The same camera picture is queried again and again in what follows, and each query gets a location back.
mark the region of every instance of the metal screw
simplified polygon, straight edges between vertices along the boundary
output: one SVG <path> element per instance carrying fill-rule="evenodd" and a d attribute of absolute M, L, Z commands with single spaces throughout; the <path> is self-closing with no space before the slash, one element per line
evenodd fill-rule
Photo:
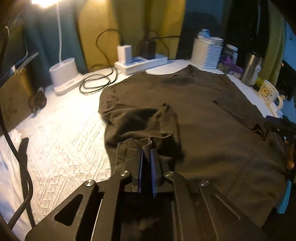
<path fill-rule="evenodd" d="M 202 180 L 201 182 L 200 182 L 200 184 L 201 184 L 201 186 L 203 186 L 203 187 L 208 187 L 209 185 L 210 185 L 210 182 L 209 181 L 207 181 L 207 180 Z"/>
<path fill-rule="evenodd" d="M 172 177 L 174 174 L 175 174 L 175 173 L 174 173 L 173 171 L 167 171 L 167 172 L 165 173 L 165 176 L 166 176 L 166 177 Z"/>
<path fill-rule="evenodd" d="M 89 180 L 85 181 L 84 184 L 87 187 L 91 187 L 94 184 L 94 180 L 89 179 Z"/>
<path fill-rule="evenodd" d="M 123 171 L 120 172 L 120 175 L 123 176 L 123 177 L 127 177 L 129 175 L 129 171 L 123 170 Z"/>

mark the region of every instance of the lamp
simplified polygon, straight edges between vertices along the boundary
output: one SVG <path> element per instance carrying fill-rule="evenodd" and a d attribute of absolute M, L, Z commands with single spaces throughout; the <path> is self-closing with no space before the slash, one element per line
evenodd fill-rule
<path fill-rule="evenodd" d="M 62 60 L 62 29 L 59 0 L 32 0 L 32 4 L 38 4 L 43 8 L 56 4 L 59 31 L 59 62 L 50 67 L 49 73 L 55 93 L 57 95 L 63 95 L 80 85 L 83 80 L 83 75 L 78 72 L 74 58 Z"/>

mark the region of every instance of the white storage basket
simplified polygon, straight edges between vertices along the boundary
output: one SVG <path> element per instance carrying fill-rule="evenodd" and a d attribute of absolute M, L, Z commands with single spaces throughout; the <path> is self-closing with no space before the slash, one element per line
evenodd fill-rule
<path fill-rule="evenodd" d="M 223 47 L 209 42 L 194 39 L 191 61 L 204 69 L 216 69 Z"/>

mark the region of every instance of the white charger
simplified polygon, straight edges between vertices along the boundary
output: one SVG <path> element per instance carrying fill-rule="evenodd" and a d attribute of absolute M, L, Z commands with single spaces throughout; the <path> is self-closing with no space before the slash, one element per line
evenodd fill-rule
<path fill-rule="evenodd" d="M 123 64 L 131 63 L 131 45 L 117 46 L 118 61 Z"/>

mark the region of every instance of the green curtain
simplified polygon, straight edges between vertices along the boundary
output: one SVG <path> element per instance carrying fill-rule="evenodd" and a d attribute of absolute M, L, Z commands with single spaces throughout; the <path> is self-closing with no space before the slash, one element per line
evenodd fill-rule
<path fill-rule="evenodd" d="M 261 86 L 268 80 L 274 86 L 277 83 L 285 47 L 285 19 L 276 6 L 268 0 L 269 42 L 262 70 L 256 84 Z"/>
<path fill-rule="evenodd" d="M 75 2 L 63 0 L 59 3 L 62 28 L 62 59 L 75 58 L 81 74 L 88 72 L 77 32 Z M 39 52 L 32 61 L 37 86 L 52 83 L 49 68 L 59 62 L 59 36 L 56 5 L 43 9 L 29 4 L 22 13 L 25 40 L 30 54 Z"/>

